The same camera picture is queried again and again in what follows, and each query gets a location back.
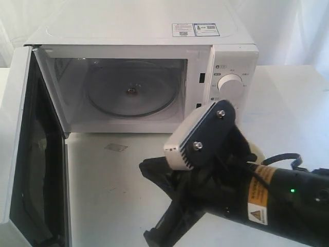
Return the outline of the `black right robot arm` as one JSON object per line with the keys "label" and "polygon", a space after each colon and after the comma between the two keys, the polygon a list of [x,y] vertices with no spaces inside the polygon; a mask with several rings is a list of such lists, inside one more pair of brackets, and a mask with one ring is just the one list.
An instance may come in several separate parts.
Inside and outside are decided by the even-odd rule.
{"label": "black right robot arm", "polygon": [[174,246],[210,213],[302,244],[328,246],[328,170],[271,167],[266,178],[255,159],[233,127],[204,167],[173,170],[164,157],[141,162],[143,177],[171,199],[159,222],[144,232],[147,244]]}

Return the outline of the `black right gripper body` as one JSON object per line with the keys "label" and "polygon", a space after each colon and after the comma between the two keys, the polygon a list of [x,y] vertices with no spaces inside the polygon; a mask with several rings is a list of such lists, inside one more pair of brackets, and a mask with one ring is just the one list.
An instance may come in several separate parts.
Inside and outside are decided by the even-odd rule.
{"label": "black right gripper body", "polygon": [[247,192],[256,156],[240,130],[220,131],[217,152],[204,166],[187,171],[169,159],[170,221],[198,221],[205,213],[232,221],[247,221]]}

